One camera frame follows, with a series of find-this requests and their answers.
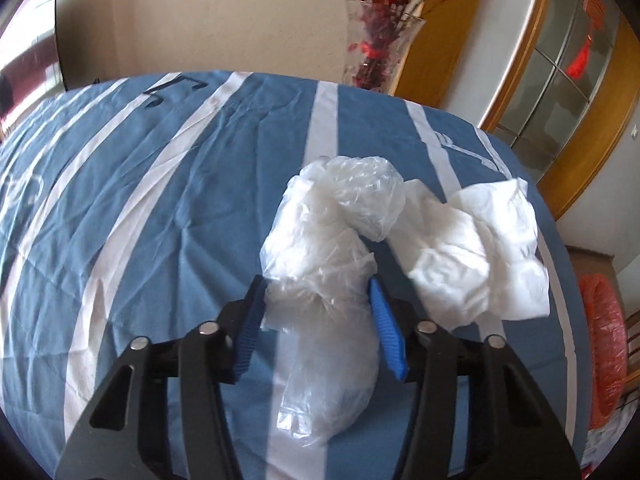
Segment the white translucent plastic bag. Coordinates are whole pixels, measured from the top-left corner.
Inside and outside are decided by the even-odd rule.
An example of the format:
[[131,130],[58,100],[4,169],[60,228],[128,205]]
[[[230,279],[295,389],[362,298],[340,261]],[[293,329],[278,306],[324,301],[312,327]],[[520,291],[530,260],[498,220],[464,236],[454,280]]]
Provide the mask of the white translucent plastic bag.
[[378,156],[320,158],[288,181],[260,250],[262,325],[294,341],[277,427],[300,445],[325,444],[370,402],[378,264],[366,244],[386,239],[405,202],[404,179]]

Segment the red lined trash basket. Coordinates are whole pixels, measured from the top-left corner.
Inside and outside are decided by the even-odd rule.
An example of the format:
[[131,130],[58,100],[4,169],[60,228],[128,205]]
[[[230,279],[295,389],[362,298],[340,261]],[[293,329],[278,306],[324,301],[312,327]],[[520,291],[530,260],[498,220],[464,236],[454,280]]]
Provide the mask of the red lined trash basket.
[[603,274],[583,275],[579,289],[591,348],[589,428],[593,430],[606,425],[622,396],[627,377],[627,331],[615,289]]

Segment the crumpled white paper tissue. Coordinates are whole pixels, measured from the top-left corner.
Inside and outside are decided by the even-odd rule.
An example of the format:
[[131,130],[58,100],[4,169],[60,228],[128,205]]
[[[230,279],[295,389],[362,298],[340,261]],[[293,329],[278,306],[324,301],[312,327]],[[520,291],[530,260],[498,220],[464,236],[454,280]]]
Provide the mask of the crumpled white paper tissue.
[[521,178],[473,184],[440,202],[405,182],[405,208],[386,242],[428,315],[446,330],[491,316],[550,312],[549,272],[536,255],[538,224]]

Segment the blue white striped tablecloth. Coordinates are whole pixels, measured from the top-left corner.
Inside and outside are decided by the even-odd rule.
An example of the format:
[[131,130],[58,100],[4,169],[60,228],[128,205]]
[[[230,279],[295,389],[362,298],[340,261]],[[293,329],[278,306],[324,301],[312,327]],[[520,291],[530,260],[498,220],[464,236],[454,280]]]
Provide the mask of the blue white striped tablecloth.
[[[505,143],[442,110],[330,82],[169,73],[48,99],[1,144],[1,409],[47,474],[130,340],[182,337],[242,298],[288,180],[335,155],[386,158],[442,202],[480,182],[532,182],[552,310],[503,331],[582,459],[582,300],[552,215]],[[413,385],[383,362],[349,430],[301,448],[274,426],[292,347],[259,334],[248,372],[222,388],[244,477],[392,478]]]

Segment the glass vase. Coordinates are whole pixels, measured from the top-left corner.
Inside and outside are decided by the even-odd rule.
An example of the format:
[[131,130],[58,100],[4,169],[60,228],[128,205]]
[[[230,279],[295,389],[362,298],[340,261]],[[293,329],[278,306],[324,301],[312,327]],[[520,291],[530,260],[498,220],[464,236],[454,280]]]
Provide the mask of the glass vase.
[[386,6],[346,1],[347,48],[342,84],[391,94],[401,64],[424,21]]

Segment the frosted glass sliding door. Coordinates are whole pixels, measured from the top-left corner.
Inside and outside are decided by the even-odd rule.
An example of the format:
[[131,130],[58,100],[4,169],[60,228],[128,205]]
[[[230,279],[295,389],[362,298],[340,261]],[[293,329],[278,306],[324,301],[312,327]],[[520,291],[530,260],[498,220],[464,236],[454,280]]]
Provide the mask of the frosted glass sliding door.
[[582,0],[535,0],[525,58],[510,101],[486,120],[532,177],[552,216],[561,218],[613,154],[639,101],[639,37],[615,0],[602,0],[585,73],[565,70],[588,28]]

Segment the television screen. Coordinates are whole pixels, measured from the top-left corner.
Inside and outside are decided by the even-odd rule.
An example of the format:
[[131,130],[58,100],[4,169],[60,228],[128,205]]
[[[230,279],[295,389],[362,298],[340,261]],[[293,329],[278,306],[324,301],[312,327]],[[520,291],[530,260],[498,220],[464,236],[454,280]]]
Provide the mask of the television screen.
[[66,90],[56,34],[58,0],[24,0],[1,34],[1,129]]

